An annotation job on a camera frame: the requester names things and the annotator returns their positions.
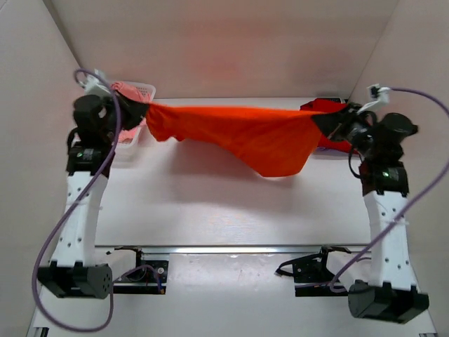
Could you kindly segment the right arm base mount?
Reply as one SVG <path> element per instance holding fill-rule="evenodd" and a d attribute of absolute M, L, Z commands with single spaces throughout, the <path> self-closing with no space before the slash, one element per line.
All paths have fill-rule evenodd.
<path fill-rule="evenodd" d="M 347 297 L 347 291 L 343 286 L 337 287 L 343 290 L 341 293 L 332 292 L 328 286 L 334 277 L 326 267 L 329 254 L 332 252 L 351 253 L 348 248 L 325 245 L 318 253 L 281 263 L 275 274 L 293 278 L 297 298 Z"/>

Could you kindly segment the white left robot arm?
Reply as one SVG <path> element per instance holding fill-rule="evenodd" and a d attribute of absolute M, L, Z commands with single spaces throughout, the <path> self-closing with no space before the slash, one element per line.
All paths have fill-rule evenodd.
<path fill-rule="evenodd" d="M 67 213 L 50 263 L 36 274 L 58 298 L 104 299 L 112 289 L 111 267 L 95 258 L 100 202 L 115 155 L 115 136 L 139 126 L 148 108 L 120 93 L 84 95 L 73 103 L 76 126 L 67 136 Z"/>

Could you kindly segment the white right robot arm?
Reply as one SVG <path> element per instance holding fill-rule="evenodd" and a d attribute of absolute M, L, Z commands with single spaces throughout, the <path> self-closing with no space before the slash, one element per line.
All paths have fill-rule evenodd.
<path fill-rule="evenodd" d="M 315 275 L 343 285 L 353 317 L 406 324 L 429 307 L 429 297 L 418 291 L 410 264 L 404 215 L 409 186 L 401 143 L 418 127 L 402 114 L 378 119 L 358 105 L 311 119 L 327 139 L 347 141 L 361 155 L 353 175 L 361 182 L 371 237 L 352 257 L 332 252 L 317 260 Z"/>

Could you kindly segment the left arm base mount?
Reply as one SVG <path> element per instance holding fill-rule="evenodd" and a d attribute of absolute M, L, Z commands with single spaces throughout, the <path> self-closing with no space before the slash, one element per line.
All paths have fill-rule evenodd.
<path fill-rule="evenodd" d="M 114 294 L 166 294 L 168 258 L 152 256 L 141 247 L 119 246 L 107 249 L 102 261 L 112 269 Z"/>

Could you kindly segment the orange t shirt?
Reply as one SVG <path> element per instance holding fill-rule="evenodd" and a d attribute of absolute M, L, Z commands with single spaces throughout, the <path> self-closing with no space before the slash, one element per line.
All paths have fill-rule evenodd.
<path fill-rule="evenodd" d="M 153 103 L 146 122 L 159 141 L 175 138 L 217 145 L 261 176 L 299 173 L 317 148 L 321 132 L 307 110 L 186 106 Z"/>

